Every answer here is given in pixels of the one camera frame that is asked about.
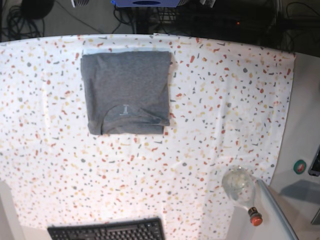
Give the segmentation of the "green and red tape roll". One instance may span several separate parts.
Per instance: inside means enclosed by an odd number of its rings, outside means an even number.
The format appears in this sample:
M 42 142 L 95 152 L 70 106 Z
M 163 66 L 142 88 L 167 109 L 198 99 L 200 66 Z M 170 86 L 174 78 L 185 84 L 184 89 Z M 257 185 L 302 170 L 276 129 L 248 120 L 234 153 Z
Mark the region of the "green and red tape roll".
M 304 160 L 300 159 L 294 164 L 293 171 L 297 175 L 301 175 L 305 172 L 306 168 L 307 168 L 306 162 Z

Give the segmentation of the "dark phone on table edge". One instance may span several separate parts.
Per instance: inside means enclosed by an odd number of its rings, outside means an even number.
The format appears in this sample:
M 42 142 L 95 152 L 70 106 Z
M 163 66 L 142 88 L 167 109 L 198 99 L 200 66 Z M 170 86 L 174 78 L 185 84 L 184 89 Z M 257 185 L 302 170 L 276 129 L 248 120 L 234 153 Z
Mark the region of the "dark phone on table edge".
M 318 147 L 313 161 L 308 170 L 310 176 L 319 177 L 320 176 L 320 147 Z

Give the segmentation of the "black power strip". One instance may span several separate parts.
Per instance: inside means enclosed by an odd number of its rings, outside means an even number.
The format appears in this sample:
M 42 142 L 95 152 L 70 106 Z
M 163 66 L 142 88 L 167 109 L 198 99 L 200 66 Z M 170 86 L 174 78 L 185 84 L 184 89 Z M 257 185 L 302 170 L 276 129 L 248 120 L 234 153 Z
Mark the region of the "black power strip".
M 239 26 L 241 21 L 229 15 L 193 15 L 191 21 L 204 26 Z

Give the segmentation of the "clear glass bottle red cap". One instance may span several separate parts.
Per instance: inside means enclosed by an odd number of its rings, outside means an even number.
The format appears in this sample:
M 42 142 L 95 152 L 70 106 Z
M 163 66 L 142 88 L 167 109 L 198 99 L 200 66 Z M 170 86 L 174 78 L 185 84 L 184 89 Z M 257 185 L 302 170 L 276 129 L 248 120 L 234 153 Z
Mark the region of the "clear glass bottle red cap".
M 245 168 L 231 166 L 223 175 L 222 187 L 237 207 L 246 210 L 254 227 L 263 223 L 263 217 L 255 206 L 256 185 L 252 175 Z

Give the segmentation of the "terrazzo patterned tablecloth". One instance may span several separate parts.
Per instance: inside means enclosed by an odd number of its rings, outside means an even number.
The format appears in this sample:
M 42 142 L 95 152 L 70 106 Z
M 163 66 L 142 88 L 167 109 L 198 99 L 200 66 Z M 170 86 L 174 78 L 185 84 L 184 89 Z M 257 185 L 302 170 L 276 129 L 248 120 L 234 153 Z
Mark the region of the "terrazzo patterned tablecloth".
M 81 58 L 170 52 L 161 135 L 95 136 Z M 283 139 L 295 56 L 214 39 L 71 35 L 0 45 L 0 179 L 24 228 L 158 216 L 168 240 L 222 240 L 233 203 L 229 166 L 270 183 Z

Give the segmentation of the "blue box with oval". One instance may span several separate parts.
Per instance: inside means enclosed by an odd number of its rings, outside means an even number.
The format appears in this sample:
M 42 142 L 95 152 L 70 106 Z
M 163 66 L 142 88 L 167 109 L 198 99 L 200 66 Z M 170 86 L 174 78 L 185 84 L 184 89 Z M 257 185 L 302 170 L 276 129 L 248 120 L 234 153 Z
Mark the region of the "blue box with oval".
M 135 7 L 168 7 L 175 8 L 179 5 L 180 0 L 112 0 L 112 4 L 118 8 L 135 8 Z

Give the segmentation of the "grey t-shirt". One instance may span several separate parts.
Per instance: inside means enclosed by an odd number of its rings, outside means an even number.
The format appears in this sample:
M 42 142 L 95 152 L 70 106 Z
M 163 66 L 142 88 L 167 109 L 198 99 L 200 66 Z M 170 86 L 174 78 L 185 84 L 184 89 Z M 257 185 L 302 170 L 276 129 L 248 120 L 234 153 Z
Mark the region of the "grey t-shirt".
M 168 51 L 84 55 L 88 129 L 92 135 L 161 135 L 169 126 Z

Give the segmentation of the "black computer keyboard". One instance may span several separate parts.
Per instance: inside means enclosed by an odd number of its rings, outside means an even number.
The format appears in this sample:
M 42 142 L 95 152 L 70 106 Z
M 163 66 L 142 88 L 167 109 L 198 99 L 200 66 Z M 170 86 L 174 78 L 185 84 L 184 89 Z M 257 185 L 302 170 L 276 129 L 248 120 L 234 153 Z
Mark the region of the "black computer keyboard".
M 122 221 L 105 224 L 51 226 L 53 240 L 165 240 L 160 218 Z

